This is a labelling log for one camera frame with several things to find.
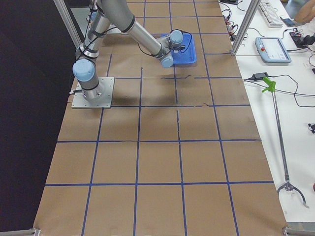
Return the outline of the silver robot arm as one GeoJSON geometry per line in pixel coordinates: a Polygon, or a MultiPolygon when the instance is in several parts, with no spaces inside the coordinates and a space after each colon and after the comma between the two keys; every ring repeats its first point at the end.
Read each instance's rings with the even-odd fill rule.
{"type": "Polygon", "coordinates": [[[150,53],[150,56],[160,60],[162,67],[165,68],[174,63],[172,50],[180,51],[186,48],[183,45],[183,33],[178,29],[158,39],[154,38],[136,21],[125,0],[99,0],[96,5],[96,16],[87,37],[76,50],[76,62],[72,67],[86,100],[99,98],[104,91],[96,74],[95,62],[99,56],[102,38],[111,29],[111,24],[122,33],[131,36],[139,46],[143,46],[150,53]]]}

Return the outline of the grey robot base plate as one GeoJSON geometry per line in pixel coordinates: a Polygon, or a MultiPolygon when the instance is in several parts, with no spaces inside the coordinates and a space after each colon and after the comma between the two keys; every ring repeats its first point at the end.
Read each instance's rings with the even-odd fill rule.
{"type": "Polygon", "coordinates": [[[114,77],[98,77],[99,84],[93,90],[84,90],[78,82],[77,90],[74,94],[72,105],[73,109],[110,109],[112,103],[114,77]]]}

